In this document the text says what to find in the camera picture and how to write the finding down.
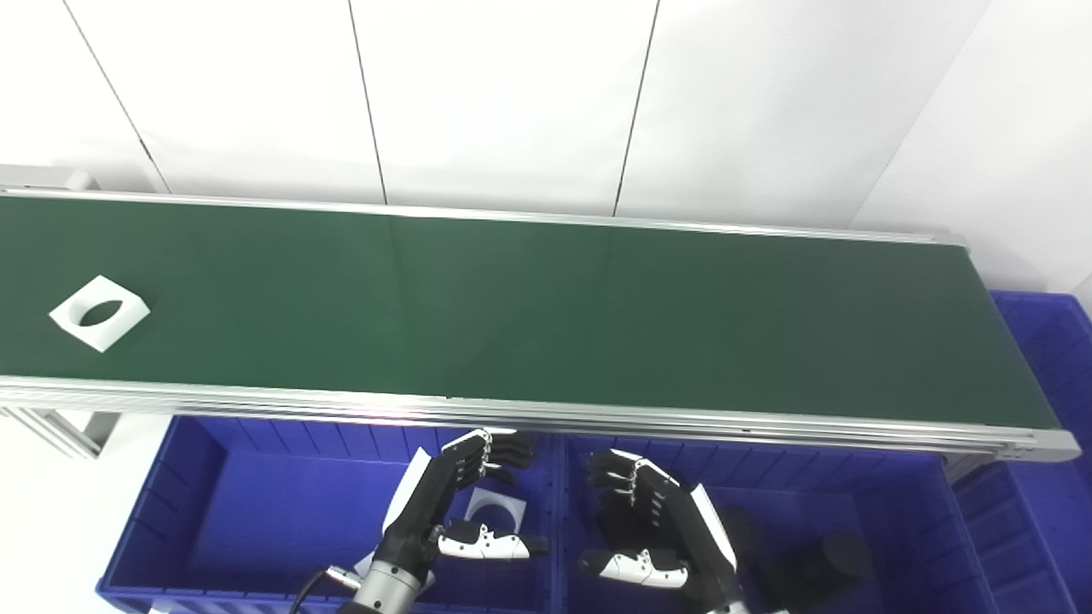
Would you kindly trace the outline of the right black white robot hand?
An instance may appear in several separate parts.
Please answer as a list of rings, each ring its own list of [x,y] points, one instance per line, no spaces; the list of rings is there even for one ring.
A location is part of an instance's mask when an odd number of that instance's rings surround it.
[[[679,592],[697,613],[747,613],[737,555],[705,486],[672,477],[620,449],[590,452],[586,483],[601,494],[608,550],[581,552],[585,575]]]

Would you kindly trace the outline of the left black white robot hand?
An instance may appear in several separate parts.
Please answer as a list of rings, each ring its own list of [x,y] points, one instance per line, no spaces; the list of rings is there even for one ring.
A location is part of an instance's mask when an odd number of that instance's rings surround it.
[[[549,540],[545,538],[522,536],[467,520],[446,520],[456,493],[480,479],[514,485],[514,470],[527,469],[533,456],[530,436],[490,427],[446,442],[437,454],[418,451],[387,509],[372,559],[405,569],[424,582],[441,556],[510,562],[546,555]]]

